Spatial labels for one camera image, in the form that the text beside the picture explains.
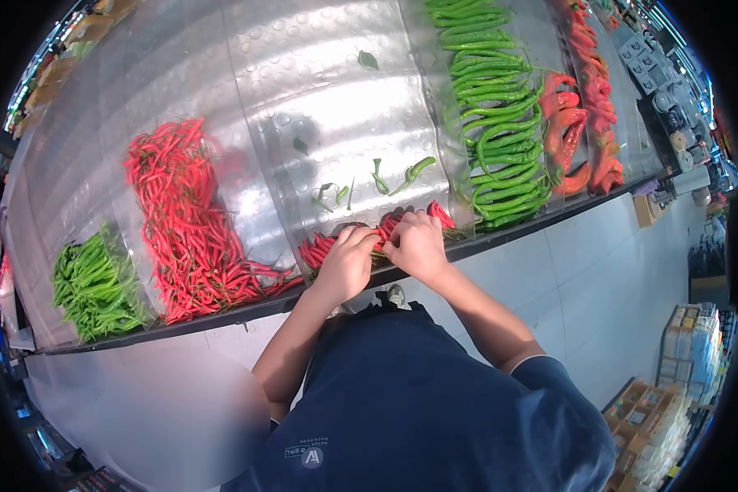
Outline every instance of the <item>pepper pile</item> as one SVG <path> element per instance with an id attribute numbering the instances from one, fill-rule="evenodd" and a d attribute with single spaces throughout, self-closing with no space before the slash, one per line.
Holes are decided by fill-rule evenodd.
<path id="1" fill-rule="evenodd" d="M 562 91 L 555 93 L 560 84 L 573 87 L 577 84 L 574 77 L 562 73 L 550 73 L 544 82 L 544 93 L 539 101 L 542 114 L 549 119 L 549 128 L 544 137 L 544 152 L 551 156 L 557 168 L 560 182 L 553 182 L 552 191 L 562 195 L 581 192 L 590 181 L 590 164 L 585 162 L 573 176 L 566 176 L 571 170 L 571 159 L 579 146 L 579 140 L 588 121 L 588 111 L 579 109 L 579 94 Z M 561 132 L 568 128 L 562 140 Z"/>
<path id="2" fill-rule="evenodd" d="M 118 281 L 133 275 L 131 260 L 128 256 L 112 260 L 120 271 L 115 271 L 98 233 L 84 244 L 67 244 L 55 261 L 52 302 L 63 306 L 63 321 L 73 321 L 77 334 L 86 342 L 137 328 L 145 319 L 131 308 Z"/>
<path id="3" fill-rule="evenodd" d="M 595 192 L 609 194 L 614 185 L 623 184 L 623 166 L 615 158 L 615 154 L 620 152 L 620 145 L 615 142 L 615 134 L 610 128 L 611 124 L 618 123 L 618 116 L 609 99 L 612 85 L 609 82 L 607 63 L 594 50 L 598 42 L 596 32 L 585 21 L 590 14 L 586 12 L 588 5 L 584 0 L 554 1 L 569 25 L 567 41 L 573 53 L 584 64 L 581 69 L 584 107 L 590 116 L 591 127 L 597 135 L 596 144 L 600 148 L 599 162 L 595 166 L 590 187 Z"/>
<path id="4" fill-rule="evenodd" d="M 443 225 L 443 237 L 445 239 L 461 239 L 461 233 L 455 229 L 454 221 L 449 214 L 443 210 L 443 207 L 432 201 L 429 207 L 426 209 L 427 215 L 431 217 L 440 217 L 440 222 Z M 385 257 L 383 252 L 383 244 L 388 241 L 391 237 L 391 233 L 394 231 L 396 225 L 402 220 L 403 213 L 392 213 L 385 216 L 381 221 L 380 225 L 377 226 L 374 231 L 380 236 L 380 242 L 374 245 L 372 250 L 372 258 L 378 260 Z M 301 252 L 301 258 L 304 259 L 307 265 L 312 269 L 318 269 L 323 266 L 325 256 L 330 251 L 330 248 L 336 242 L 338 236 L 323 237 L 322 235 L 315 232 L 314 241 L 306 239 L 303 244 L 298 247 L 298 251 Z"/>
<path id="5" fill-rule="evenodd" d="M 486 7 L 492 0 L 428 0 L 445 50 L 456 52 L 450 72 L 462 119 L 481 116 L 463 125 L 471 168 L 481 167 L 483 175 L 472 179 L 478 186 L 473 206 L 482 217 L 485 230 L 518 223 L 531 217 L 549 200 L 549 186 L 537 178 L 537 159 L 543 147 L 536 136 L 541 122 L 538 99 L 544 90 L 531 90 L 533 67 L 519 54 L 512 36 L 500 26 L 507 24 L 510 10 Z M 479 107 L 490 102 L 491 107 Z M 473 134 L 473 130 L 482 128 Z M 496 172 L 490 166 L 501 166 Z"/>
<path id="6" fill-rule="evenodd" d="M 203 119 L 165 123 L 129 145 L 123 165 L 146 224 L 142 238 L 156 258 L 157 287 L 168 323 L 280 294 L 303 282 L 293 272 L 246 260 L 201 130 Z M 275 279 L 264 287 L 259 277 Z"/>

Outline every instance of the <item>metal display tray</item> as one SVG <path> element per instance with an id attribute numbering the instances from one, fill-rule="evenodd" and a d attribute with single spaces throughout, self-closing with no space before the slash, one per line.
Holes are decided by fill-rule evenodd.
<path id="1" fill-rule="evenodd" d="M 509 32 L 526 42 L 531 60 L 566 70 L 569 60 L 545 0 L 502 3 L 516 12 Z M 378 69 L 358 62 L 361 51 L 372 54 Z M 302 266 L 296 247 L 311 233 L 330 234 L 348 222 L 376 226 L 398 206 L 419 209 L 436 199 L 457 225 L 471 223 L 472 211 L 456 199 L 470 195 L 469 169 L 445 57 L 421 0 L 138 5 L 72 73 L 41 125 L 22 139 L 9 175 L 5 243 L 39 349 L 105 349 L 245 323 L 291 310 L 303 291 L 78 343 L 62 310 L 51 307 L 49 276 L 60 248 L 83 241 L 105 219 L 118 224 L 148 299 L 158 312 L 164 309 L 141 239 L 144 216 L 120 165 L 128 143 L 161 123 L 205 118 L 205 131 L 223 151 L 214 161 L 219 194 L 247 255 L 278 269 Z M 295 138 L 306 143 L 305 152 Z M 429 155 L 437 165 L 403 193 L 387 197 L 374 189 L 372 159 L 382 158 L 381 174 L 393 189 L 407 166 Z M 449 246 L 449 259 L 530 234 L 646 177 L 629 176 L 609 197 L 553 197 L 545 214 L 507 231 L 474 239 L 469 228 L 468 239 Z M 333 191 L 326 204 L 334 213 L 312 206 L 323 184 L 343 187 L 353 179 L 352 210 L 345 201 L 336 207 Z M 384 264 L 370 287 L 403 276 Z"/>

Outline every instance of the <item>shoe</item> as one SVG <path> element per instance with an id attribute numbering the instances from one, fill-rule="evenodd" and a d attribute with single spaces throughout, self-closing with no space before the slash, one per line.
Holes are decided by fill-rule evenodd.
<path id="1" fill-rule="evenodd" d="M 398 283 L 394 283 L 387 293 L 388 302 L 395 304 L 400 310 L 409 310 L 407 300 L 404 298 L 404 290 Z"/>

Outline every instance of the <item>white t-shirt trim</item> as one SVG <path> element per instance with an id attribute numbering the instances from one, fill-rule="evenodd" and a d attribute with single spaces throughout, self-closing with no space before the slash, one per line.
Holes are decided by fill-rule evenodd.
<path id="1" fill-rule="evenodd" d="M 532 359 L 532 358 L 552 358 L 552 359 L 558 360 L 557 358 L 554 358 L 554 357 L 552 357 L 551 355 L 547 355 L 546 353 L 537 353 L 536 355 L 531 355 L 531 356 L 528 356 L 528 357 L 526 357 L 526 358 L 524 358 L 524 359 L 520 360 L 519 362 L 517 362 L 517 364 L 516 364 L 516 365 L 514 366 L 514 368 L 513 368 L 513 369 L 512 369 L 512 370 L 511 370 L 511 371 L 510 371 L 510 372 L 508 373 L 508 375 L 510 376 L 510 375 L 514 374 L 514 371 L 516 371 L 516 369 L 517 369 L 517 368 L 519 367 L 519 365 L 520 365 L 520 364 L 521 364 L 522 362 L 524 362 L 525 360 L 530 360 L 530 359 Z"/>

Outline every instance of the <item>hand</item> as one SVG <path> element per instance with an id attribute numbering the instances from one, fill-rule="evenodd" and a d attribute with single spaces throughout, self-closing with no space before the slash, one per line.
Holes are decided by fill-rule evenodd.
<path id="1" fill-rule="evenodd" d="M 312 290 L 317 292 L 316 299 L 327 302 L 333 310 L 360 294 L 369 283 L 370 253 L 378 242 L 380 236 L 371 228 L 345 228 L 325 256 L 312 285 Z"/>
<path id="2" fill-rule="evenodd" d="M 428 287 L 449 266 L 440 218 L 430 217 L 423 210 L 404 214 L 383 251 L 391 263 Z"/>

